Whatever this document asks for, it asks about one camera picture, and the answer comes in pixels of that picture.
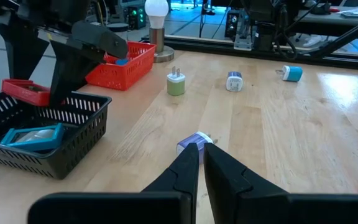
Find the lamp base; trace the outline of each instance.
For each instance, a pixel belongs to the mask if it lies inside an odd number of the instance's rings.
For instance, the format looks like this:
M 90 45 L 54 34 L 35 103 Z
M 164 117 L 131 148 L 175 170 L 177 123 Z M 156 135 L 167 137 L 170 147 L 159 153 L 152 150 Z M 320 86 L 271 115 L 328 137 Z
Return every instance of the lamp base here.
M 164 50 L 154 54 L 154 63 L 169 62 L 175 57 L 175 51 L 168 46 L 164 46 Z

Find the red plastic basket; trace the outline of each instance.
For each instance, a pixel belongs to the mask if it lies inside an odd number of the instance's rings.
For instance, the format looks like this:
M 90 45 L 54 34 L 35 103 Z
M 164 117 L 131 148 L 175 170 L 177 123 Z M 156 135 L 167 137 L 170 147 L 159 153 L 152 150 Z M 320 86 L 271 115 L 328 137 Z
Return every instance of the red plastic basket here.
M 91 85 L 127 90 L 153 67 L 155 45 L 128 42 L 129 60 L 125 65 L 116 65 L 118 58 L 106 56 L 106 64 L 98 65 L 86 76 Z

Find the wire basket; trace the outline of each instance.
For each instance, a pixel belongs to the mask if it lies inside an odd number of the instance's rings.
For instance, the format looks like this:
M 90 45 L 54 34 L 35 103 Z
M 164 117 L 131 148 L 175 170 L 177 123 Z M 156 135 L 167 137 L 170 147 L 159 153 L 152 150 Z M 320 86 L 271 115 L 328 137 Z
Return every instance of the wire basket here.
M 106 132 L 111 98 L 72 92 L 65 104 L 39 107 L 0 93 L 0 142 L 10 128 L 36 128 L 63 123 L 62 144 L 30 152 L 0 144 L 0 164 L 56 179 L 65 178 Z
M 86 81 L 115 90 L 127 90 L 153 67 L 155 45 L 128 42 L 129 60 L 125 65 L 116 65 L 118 58 L 106 56 L 106 64 L 98 65 L 86 76 Z

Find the light bulb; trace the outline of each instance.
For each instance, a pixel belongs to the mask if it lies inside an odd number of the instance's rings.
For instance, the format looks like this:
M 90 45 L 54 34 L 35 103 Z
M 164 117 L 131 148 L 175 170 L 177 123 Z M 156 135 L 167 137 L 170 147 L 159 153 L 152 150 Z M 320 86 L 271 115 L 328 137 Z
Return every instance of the light bulb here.
M 165 16 L 168 14 L 167 0 L 146 0 L 144 9 L 149 16 L 150 27 L 162 29 L 164 27 Z

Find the black plastic basket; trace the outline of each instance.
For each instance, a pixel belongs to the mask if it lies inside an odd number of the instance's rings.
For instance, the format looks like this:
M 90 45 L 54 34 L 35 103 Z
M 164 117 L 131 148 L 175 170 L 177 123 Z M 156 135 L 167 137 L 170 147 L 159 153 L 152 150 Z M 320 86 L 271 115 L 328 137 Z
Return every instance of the black plastic basket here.
M 0 164 L 63 179 L 106 132 L 111 98 L 72 92 L 66 103 L 38 107 L 0 93 L 0 142 L 10 128 L 36 128 L 63 123 L 59 148 L 29 152 L 0 144 Z

